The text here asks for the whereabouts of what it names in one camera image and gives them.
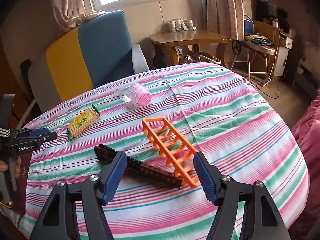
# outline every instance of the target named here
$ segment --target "human hand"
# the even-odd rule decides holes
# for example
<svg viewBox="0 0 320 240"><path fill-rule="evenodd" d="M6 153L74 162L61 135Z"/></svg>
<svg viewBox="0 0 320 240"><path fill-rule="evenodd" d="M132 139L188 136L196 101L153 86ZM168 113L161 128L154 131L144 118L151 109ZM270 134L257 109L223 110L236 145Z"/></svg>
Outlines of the human hand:
<svg viewBox="0 0 320 240"><path fill-rule="evenodd" d="M20 164L21 164L21 158L18 156L16 167L15 167L15 176L18 178L20 176ZM8 165L0 160L0 171L6 171L8 169Z"/></svg>

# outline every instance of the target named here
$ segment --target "metal screw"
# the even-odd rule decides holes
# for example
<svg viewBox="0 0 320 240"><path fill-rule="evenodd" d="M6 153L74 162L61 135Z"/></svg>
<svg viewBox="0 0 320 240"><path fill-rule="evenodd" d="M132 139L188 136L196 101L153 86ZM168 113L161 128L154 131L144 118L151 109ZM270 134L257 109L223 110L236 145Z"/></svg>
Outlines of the metal screw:
<svg viewBox="0 0 320 240"><path fill-rule="evenodd" d="M63 181L63 180L59 180L58 182L57 182L57 185L58 186L63 186L65 184L65 182Z"/></svg>
<svg viewBox="0 0 320 240"><path fill-rule="evenodd" d="M256 186L257 186L257 187L263 187L263 182L260 181L260 180L257 180L257 181L256 181Z"/></svg>
<svg viewBox="0 0 320 240"><path fill-rule="evenodd" d="M223 175L222 176L222 180L224 181L230 181L231 180L231 177L229 175Z"/></svg>
<svg viewBox="0 0 320 240"><path fill-rule="evenodd" d="M96 181L98 179L99 179L99 176L96 174L90 176L90 180L92 180L92 181Z"/></svg>

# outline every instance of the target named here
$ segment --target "wooden tabletop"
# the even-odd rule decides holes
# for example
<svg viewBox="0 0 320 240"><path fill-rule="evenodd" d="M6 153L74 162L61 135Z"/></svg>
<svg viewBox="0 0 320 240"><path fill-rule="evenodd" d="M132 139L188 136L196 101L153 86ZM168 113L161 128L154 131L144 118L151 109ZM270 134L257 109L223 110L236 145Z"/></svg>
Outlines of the wooden tabletop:
<svg viewBox="0 0 320 240"><path fill-rule="evenodd" d="M209 31L183 31L159 33L150 35L153 42L164 44L167 47L193 45L199 43L228 43L230 38Z"/></svg>

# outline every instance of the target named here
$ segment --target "wooden side table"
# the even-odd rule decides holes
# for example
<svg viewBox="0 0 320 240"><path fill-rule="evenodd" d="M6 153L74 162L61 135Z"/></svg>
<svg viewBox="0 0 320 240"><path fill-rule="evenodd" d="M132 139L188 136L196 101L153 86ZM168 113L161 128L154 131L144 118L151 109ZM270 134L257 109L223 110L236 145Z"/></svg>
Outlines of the wooden side table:
<svg viewBox="0 0 320 240"><path fill-rule="evenodd" d="M224 62L224 50L231 39L224 35L209 31L183 31L153 34L149 38L155 47L155 59L161 58L161 54L164 53L166 66L179 65L175 47L192 45L193 52L199 52L201 43L219 43L215 57L221 60L221 65L227 66Z"/></svg>

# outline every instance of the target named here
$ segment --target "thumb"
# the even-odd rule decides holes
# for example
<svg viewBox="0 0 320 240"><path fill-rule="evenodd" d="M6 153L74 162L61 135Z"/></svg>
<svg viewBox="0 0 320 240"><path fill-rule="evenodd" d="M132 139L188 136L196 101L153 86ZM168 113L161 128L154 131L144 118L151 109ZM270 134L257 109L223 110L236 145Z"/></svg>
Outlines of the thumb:
<svg viewBox="0 0 320 240"><path fill-rule="evenodd" d="M0 160L0 171L6 171L8 169L8 165Z"/></svg>

